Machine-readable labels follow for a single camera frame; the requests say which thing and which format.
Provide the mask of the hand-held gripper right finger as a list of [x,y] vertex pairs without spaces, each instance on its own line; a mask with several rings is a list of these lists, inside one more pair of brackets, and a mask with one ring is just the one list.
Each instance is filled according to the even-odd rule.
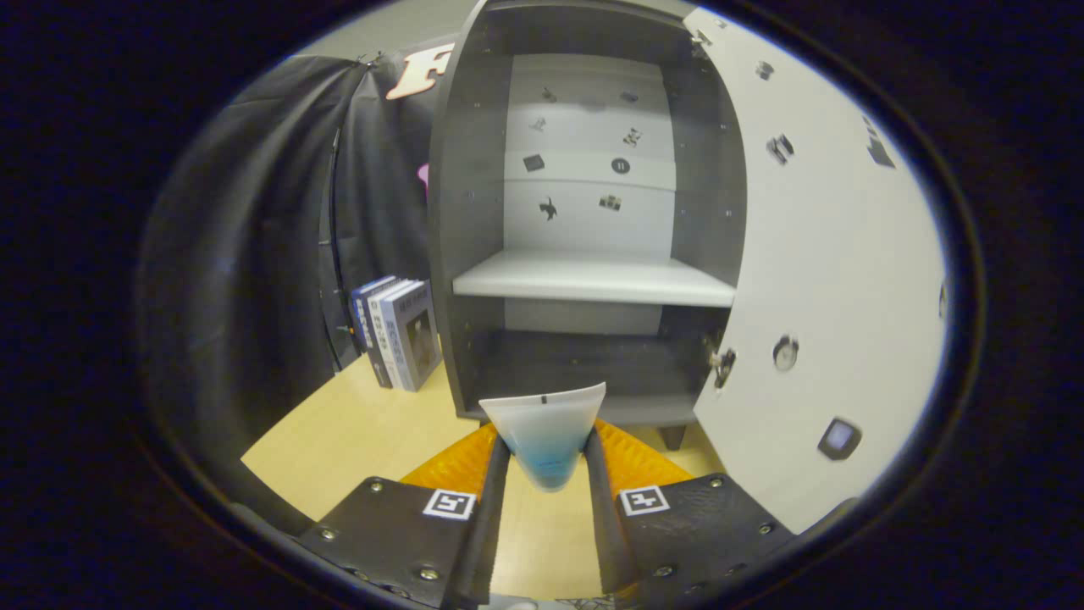
[[595,421],[584,456],[608,597],[736,597],[793,541],[731,475],[692,475],[612,424]]

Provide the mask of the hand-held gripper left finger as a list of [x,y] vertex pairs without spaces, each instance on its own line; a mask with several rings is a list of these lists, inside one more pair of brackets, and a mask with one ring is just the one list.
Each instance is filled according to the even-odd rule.
[[480,426],[401,479],[367,476],[299,543],[395,605],[482,607],[509,458],[496,428]]

